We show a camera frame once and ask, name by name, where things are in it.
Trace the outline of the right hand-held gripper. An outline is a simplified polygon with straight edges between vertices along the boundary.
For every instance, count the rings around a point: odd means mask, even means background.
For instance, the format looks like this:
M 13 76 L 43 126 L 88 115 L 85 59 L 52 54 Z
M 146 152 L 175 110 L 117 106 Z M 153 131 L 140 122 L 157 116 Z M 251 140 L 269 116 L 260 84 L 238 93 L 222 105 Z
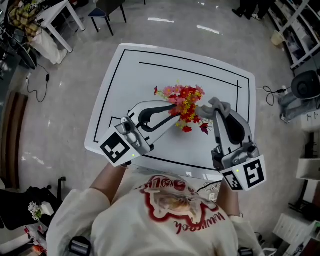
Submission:
M 233 109 L 224 118 L 215 111 L 214 132 L 220 147 L 212 152 L 214 168 L 234 191 L 250 191 L 267 181 L 265 158 L 253 141 L 248 122 Z

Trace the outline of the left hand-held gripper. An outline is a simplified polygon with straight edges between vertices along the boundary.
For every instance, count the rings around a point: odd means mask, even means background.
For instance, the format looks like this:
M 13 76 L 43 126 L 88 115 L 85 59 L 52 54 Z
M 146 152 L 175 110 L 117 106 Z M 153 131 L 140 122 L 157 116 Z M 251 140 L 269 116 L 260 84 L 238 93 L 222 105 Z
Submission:
M 120 124 L 110 126 L 99 148 L 113 167 L 131 162 L 154 150 L 154 144 L 180 119 L 169 110 L 176 105 L 164 100 L 137 103 Z

